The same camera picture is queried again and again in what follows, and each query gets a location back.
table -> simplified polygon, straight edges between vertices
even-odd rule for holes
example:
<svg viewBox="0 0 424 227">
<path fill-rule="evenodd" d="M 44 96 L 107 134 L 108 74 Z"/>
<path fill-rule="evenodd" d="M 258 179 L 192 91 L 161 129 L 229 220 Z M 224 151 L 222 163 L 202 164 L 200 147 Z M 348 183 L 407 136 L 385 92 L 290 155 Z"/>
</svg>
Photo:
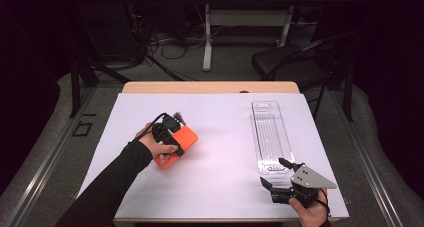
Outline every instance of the table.
<svg viewBox="0 0 424 227">
<path fill-rule="evenodd" d="M 211 70 L 212 39 L 211 25 L 234 26 L 283 26 L 277 46 L 284 46 L 293 16 L 294 6 L 286 10 L 211 10 L 209 4 L 205 9 L 205 55 L 203 71 Z"/>
<path fill-rule="evenodd" d="M 199 140 L 169 169 L 161 170 L 152 163 L 143 170 L 128 190 L 115 221 L 279 222 L 296 219 L 290 206 L 272 203 L 269 192 L 260 184 L 250 137 L 252 98 L 273 98 L 280 103 L 285 111 L 287 131 L 294 131 L 289 136 L 293 137 L 291 145 L 296 161 L 307 162 L 336 183 L 306 100 L 293 82 L 129 82 L 122 92 L 80 193 L 149 117 L 170 109 L 181 110 Z M 308 138 L 297 136 L 302 133 Z M 340 190 L 329 190 L 329 198 L 330 208 L 334 209 L 332 220 L 347 218 Z"/>
</svg>

chair leg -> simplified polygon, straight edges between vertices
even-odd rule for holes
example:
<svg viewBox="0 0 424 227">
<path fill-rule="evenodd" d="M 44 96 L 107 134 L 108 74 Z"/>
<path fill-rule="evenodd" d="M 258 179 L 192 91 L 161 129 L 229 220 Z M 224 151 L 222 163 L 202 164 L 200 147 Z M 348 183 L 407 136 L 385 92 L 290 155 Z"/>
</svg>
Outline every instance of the chair leg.
<svg viewBox="0 0 424 227">
<path fill-rule="evenodd" d="M 313 117 L 314 119 L 316 119 L 316 118 L 317 118 L 319 105 L 321 104 L 321 100 L 322 100 L 322 96 L 324 95 L 325 87 L 327 87 L 327 85 L 326 85 L 326 84 L 323 84 L 323 85 L 321 86 L 321 90 L 320 90 L 320 92 L 319 92 L 319 96 L 318 96 L 318 100 L 317 100 L 317 105 L 315 106 L 314 114 L 312 115 L 312 117 Z"/>
</svg>

black chair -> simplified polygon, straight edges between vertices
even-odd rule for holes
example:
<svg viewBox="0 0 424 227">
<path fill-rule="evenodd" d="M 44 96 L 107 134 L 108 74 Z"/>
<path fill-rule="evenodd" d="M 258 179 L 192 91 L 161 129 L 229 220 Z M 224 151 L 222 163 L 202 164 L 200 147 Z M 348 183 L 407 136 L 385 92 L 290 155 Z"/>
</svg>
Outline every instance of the black chair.
<svg viewBox="0 0 424 227">
<path fill-rule="evenodd" d="M 351 58 L 351 49 L 357 39 L 357 31 L 311 42 L 299 47 L 286 45 L 256 53 L 252 65 L 261 80 L 293 81 L 300 92 L 321 85 L 313 117 L 316 118 L 325 88 L 340 85 Z"/>
</svg>

white tabletop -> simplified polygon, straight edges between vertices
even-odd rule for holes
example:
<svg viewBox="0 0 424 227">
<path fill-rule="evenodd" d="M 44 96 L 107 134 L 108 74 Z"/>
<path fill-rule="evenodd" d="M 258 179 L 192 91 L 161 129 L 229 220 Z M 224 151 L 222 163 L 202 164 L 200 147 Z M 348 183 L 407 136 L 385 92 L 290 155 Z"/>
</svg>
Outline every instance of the white tabletop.
<svg viewBox="0 0 424 227">
<path fill-rule="evenodd" d="M 82 190 L 146 122 L 180 111 L 199 140 L 169 169 L 152 162 L 128 190 L 116 221 L 287 221 L 298 216 L 274 204 L 259 180 L 250 122 L 251 102 L 280 104 L 296 162 L 336 182 L 301 94 L 120 94 Z M 339 189 L 329 190 L 332 218 L 347 218 Z"/>
</svg>

person's left hand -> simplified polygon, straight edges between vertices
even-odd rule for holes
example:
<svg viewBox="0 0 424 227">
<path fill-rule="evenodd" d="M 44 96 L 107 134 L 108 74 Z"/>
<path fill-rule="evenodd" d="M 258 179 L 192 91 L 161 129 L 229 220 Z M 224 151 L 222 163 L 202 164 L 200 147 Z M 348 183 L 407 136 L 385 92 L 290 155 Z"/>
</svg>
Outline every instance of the person's left hand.
<svg viewBox="0 0 424 227">
<path fill-rule="evenodd" d="M 136 137 L 138 137 L 144 131 L 144 129 L 140 130 L 136 134 Z M 169 155 L 163 155 L 163 153 L 172 153 L 177 150 L 177 146 L 175 145 L 164 145 L 157 143 L 153 138 L 151 129 L 149 129 L 149 131 L 143 137 L 141 137 L 139 141 L 150 150 L 153 158 L 159 155 L 159 158 L 161 159 L 160 164 L 162 165 L 171 158 Z"/>
</svg>

